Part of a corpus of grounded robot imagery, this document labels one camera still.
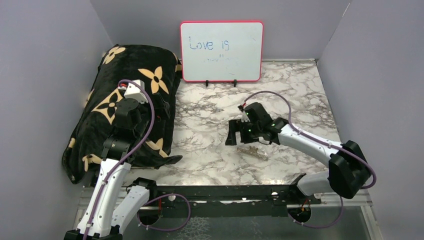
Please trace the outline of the black floral plush pillowcase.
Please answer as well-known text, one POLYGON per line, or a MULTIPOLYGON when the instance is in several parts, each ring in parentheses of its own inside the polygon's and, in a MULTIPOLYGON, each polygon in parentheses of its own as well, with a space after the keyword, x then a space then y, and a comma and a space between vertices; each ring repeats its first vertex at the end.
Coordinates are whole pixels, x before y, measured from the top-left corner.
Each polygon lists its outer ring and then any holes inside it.
POLYGON ((149 97, 160 93, 170 103, 170 120, 155 121, 142 146, 134 153, 132 165, 158 169, 173 165, 181 156, 171 148, 176 116, 176 93, 182 79, 182 64, 170 50, 150 45, 119 45, 102 57, 97 75, 62 155, 62 166, 73 184, 101 162, 104 141, 112 133, 117 103, 124 99, 121 80, 139 80, 149 97))

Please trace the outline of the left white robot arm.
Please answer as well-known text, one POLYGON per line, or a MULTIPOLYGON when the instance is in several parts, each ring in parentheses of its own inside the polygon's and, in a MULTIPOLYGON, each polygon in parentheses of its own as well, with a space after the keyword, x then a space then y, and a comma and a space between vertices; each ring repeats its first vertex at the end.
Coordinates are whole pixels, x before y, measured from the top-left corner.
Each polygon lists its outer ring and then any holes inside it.
POLYGON ((149 185, 136 185, 120 205, 116 205, 125 177, 132 167, 134 153, 147 140, 155 120, 152 101, 124 98, 116 105, 112 133, 103 143, 99 176, 84 216, 76 229, 65 233, 66 240, 121 240, 131 218, 144 205, 157 200, 149 185))

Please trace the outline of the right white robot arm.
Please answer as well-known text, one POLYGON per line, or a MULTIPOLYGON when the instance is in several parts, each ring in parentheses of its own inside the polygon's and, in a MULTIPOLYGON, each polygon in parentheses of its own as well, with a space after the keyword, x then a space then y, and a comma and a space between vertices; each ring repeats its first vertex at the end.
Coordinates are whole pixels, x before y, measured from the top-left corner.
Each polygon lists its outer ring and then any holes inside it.
POLYGON ((239 109, 242 118, 229 120, 225 145, 250 144, 264 139, 270 144, 298 150, 327 167, 326 171, 305 174, 296 180, 288 190, 292 202, 300 204, 308 196, 321 193, 336 193, 352 199, 372 176, 356 142, 331 141, 303 131, 288 119, 273 119, 258 102, 246 107, 240 105, 239 109))

